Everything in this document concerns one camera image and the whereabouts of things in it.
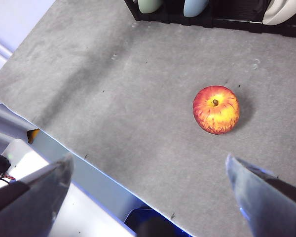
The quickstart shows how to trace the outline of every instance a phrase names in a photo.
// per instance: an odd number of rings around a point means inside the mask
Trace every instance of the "orange object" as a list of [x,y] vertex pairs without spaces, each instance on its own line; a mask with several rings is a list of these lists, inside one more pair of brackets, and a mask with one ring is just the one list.
[[224,134],[239,120],[240,107],[235,94],[220,85],[208,86],[198,92],[193,101],[197,123],[212,134]]
[[30,144],[33,143],[34,139],[36,138],[37,134],[39,133],[39,129],[34,129],[34,130],[30,130],[27,131],[26,134],[28,136],[28,142]]

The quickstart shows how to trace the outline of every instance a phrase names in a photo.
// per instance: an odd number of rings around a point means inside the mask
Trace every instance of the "black holder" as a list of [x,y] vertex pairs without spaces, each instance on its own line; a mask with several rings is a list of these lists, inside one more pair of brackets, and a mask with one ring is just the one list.
[[271,0],[209,0],[205,10],[196,17],[184,17],[185,0],[164,0],[163,5],[150,14],[139,11],[138,3],[125,0],[137,21],[159,21],[196,25],[207,28],[219,27],[254,33],[280,34],[296,37],[296,14],[287,21],[267,26],[262,24],[263,16]]

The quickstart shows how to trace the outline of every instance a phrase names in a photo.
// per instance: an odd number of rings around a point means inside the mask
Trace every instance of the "gray table surface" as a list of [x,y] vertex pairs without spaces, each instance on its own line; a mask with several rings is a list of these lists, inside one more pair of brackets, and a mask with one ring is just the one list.
[[[215,84],[241,106],[218,136],[192,112]],[[135,22],[121,0],[56,0],[0,71],[0,101],[195,236],[250,236],[228,153],[296,185],[293,38]]]

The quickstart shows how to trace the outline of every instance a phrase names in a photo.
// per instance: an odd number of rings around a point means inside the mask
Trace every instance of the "white object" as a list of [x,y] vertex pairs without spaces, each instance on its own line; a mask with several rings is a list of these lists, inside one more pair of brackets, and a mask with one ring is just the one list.
[[139,11],[141,13],[153,13],[162,5],[162,0],[138,0]]
[[[19,180],[48,165],[48,162],[21,139],[13,140],[2,153],[11,163],[8,173]],[[7,185],[0,181],[0,187]],[[133,237],[123,223],[71,183],[49,237]]]
[[183,15],[185,17],[197,16],[206,8],[207,4],[207,0],[185,0]]
[[273,26],[283,23],[296,14],[296,0],[272,0],[268,6],[263,24]]

